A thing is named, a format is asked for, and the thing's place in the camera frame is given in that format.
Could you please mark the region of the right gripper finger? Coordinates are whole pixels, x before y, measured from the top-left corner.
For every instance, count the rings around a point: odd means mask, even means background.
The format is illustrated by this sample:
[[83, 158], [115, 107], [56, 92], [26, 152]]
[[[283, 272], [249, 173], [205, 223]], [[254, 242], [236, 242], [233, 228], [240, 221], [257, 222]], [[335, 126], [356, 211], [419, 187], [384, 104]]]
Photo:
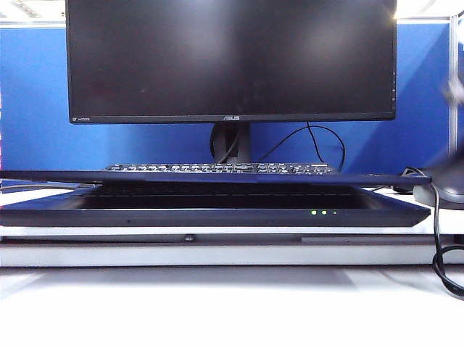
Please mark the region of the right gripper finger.
[[426, 167], [432, 173], [463, 173], [463, 145], [459, 144], [453, 153], [432, 162]]

